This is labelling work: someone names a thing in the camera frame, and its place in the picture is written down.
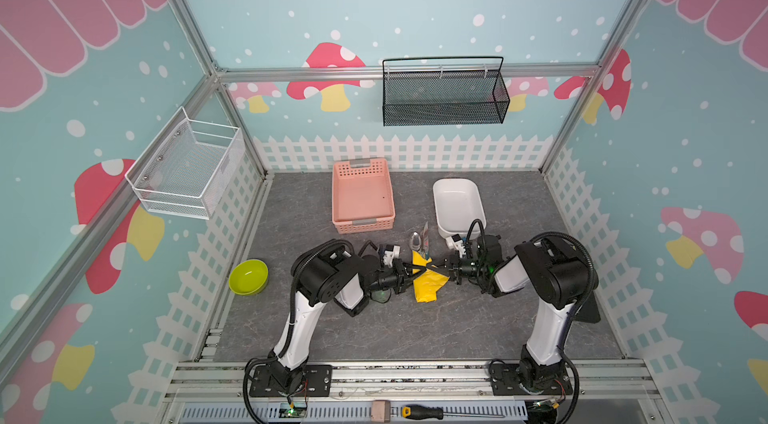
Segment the pink plastic basket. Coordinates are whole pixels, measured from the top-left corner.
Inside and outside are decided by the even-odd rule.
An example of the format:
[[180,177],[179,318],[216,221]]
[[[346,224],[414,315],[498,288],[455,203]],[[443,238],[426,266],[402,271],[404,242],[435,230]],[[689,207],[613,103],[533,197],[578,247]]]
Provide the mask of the pink plastic basket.
[[335,162],[332,222],[340,234],[389,230],[396,217],[388,162],[364,158]]

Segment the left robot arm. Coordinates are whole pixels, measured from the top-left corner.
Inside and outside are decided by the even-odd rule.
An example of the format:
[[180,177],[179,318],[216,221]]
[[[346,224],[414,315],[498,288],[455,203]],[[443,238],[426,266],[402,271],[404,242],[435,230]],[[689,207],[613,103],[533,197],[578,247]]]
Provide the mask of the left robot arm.
[[332,239],[303,254],[291,268],[289,314],[280,339],[265,358],[245,366],[242,395],[252,398],[328,397],[333,367],[311,364],[309,351],[322,311],[333,302],[359,315],[373,291],[413,283],[427,267],[404,263],[382,266],[373,254],[357,252],[344,239]]

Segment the fork with teal handle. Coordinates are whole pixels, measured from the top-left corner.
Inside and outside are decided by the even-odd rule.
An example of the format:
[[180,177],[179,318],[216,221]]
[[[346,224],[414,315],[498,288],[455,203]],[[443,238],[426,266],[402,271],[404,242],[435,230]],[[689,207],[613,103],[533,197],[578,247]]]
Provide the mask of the fork with teal handle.
[[430,259],[430,243],[429,243],[429,223],[425,223],[420,232],[421,237],[421,249],[420,255],[426,259]]

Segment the yellow paper napkin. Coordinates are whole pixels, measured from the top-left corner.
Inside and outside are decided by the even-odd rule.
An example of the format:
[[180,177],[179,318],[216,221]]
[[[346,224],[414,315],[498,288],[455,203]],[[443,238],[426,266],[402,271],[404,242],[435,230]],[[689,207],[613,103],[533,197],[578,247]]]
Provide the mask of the yellow paper napkin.
[[[412,263],[428,265],[431,259],[424,259],[420,253],[412,252]],[[423,275],[413,280],[414,296],[418,303],[430,303],[437,300],[437,294],[449,282],[448,276],[440,275],[428,270]]]

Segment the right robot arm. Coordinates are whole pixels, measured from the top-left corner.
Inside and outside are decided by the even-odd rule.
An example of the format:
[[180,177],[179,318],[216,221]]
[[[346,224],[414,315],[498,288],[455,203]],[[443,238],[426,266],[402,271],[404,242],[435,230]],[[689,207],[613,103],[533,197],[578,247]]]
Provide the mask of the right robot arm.
[[575,321],[600,320],[593,296],[597,272],[586,247],[562,232],[548,231],[514,247],[506,257],[500,237],[474,230],[450,238],[453,254],[427,268],[449,280],[465,281],[494,298],[530,285],[538,297],[534,327],[514,363],[488,363],[496,396],[556,393],[557,400],[575,392],[577,371],[566,356],[566,341]]

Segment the white plastic bin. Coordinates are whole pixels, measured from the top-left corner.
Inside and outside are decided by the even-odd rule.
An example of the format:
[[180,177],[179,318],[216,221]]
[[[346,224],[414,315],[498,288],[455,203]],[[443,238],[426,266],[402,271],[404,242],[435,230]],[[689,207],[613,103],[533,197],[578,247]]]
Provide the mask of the white plastic bin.
[[443,178],[433,184],[433,198],[438,232],[442,238],[465,237],[470,224],[479,219],[486,226],[486,216],[477,185],[466,178]]

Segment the yellow black screwdriver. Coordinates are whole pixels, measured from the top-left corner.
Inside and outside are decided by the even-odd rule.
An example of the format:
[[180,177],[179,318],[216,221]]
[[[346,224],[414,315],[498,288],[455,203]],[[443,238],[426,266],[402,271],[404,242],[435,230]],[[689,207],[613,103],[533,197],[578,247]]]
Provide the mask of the yellow black screwdriver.
[[443,420],[445,417],[502,419],[504,414],[449,412],[441,407],[409,404],[401,408],[401,417],[408,420]]

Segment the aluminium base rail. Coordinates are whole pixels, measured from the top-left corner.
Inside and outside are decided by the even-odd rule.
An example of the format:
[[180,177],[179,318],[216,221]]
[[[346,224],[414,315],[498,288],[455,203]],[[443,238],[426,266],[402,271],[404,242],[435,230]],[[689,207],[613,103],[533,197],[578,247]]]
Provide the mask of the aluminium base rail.
[[184,363],[161,400],[158,423],[401,423],[403,407],[445,411],[447,423],[523,423],[536,410],[567,423],[670,423],[646,365],[587,359],[572,378],[529,395],[501,388],[484,360],[332,361],[318,387],[291,398],[251,397],[241,362]]

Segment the black box yellow label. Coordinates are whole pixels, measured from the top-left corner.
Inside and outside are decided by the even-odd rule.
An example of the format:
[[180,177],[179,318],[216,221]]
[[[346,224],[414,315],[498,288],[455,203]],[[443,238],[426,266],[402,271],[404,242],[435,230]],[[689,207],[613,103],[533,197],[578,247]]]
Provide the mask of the black box yellow label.
[[597,324],[601,321],[600,309],[594,293],[584,302],[575,320],[587,324]]

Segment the green plastic bowl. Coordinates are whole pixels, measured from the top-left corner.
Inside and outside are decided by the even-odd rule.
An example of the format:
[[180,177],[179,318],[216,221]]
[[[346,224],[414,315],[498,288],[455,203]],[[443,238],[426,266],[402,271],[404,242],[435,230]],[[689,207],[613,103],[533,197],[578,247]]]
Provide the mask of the green plastic bowl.
[[259,259],[249,259],[233,268],[228,278],[228,285],[234,294],[249,296],[262,292],[268,280],[267,264]]

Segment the spoon with teal handle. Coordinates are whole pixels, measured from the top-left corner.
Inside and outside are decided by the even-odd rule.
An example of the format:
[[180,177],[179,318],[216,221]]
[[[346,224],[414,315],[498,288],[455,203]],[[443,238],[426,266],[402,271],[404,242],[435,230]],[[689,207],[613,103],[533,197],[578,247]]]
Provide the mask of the spoon with teal handle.
[[413,232],[410,236],[409,247],[412,252],[420,253],[422,251],[423,242],[419,232]]

